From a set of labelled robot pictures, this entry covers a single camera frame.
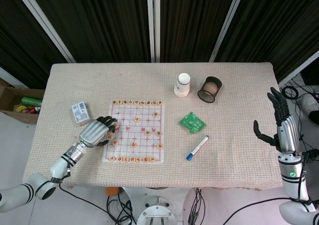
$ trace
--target green package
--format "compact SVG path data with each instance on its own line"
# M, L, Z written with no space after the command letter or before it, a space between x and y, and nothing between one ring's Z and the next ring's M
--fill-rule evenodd
M197 133L206 126L206 124L193 112L190 112L187 116L185 116L179 124L188 128L190 133Z

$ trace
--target green plastic wrapper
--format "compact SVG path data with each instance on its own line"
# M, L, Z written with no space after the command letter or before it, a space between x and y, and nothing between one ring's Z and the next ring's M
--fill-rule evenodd
M188 128L189 132L192 134L200 132L206 126L206 124L193 112L190 112L187 116L180 120L179 124Z
M22 97L21 104L24 106L40 107L42 105L42 100L34 99L30 97Z

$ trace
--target blue marker cap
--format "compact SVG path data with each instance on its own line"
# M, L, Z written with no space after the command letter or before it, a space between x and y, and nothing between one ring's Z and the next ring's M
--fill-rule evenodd
M189 160L192 159L193 156L194 156L194 155L193 155L192 153L190 153L190 154L186 157L186 159L189 161Z

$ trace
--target textured tablecloth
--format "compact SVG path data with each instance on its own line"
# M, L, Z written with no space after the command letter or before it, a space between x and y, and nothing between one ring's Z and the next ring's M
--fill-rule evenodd
M191 90L179 98L178 75L191 76ZM197 97L206 77L223 86L216 101ZM276 133L274 109L267 98L278 88L270 63L101 63L55 64L47 83L24 178L50 166L78 140L71 105L84 101L91 117L107 115L111 99L162 100L165 104L163 164L103 163L103 148L87 149L64 180L67 185L125 187L244 187L282 185L277 151L256 138L253 121L268 135ZM207 126L190 134L178 124L194 112ZM189 152L208 134L210 139L191 161Z

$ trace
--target black curtain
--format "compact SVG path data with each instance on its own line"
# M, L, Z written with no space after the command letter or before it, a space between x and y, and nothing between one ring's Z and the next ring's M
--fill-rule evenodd
M44 89L51 65L65 62L21 0L0 0L0 67L26 86Z
M150 62L147 0L36 0L76 62Z
M319 50L319 0L241 0L217 62L271 62L280 81Z
M208 62L233 0L160 0L160 61Z
M306 85L319 85L319 58L304 68L300 74Z

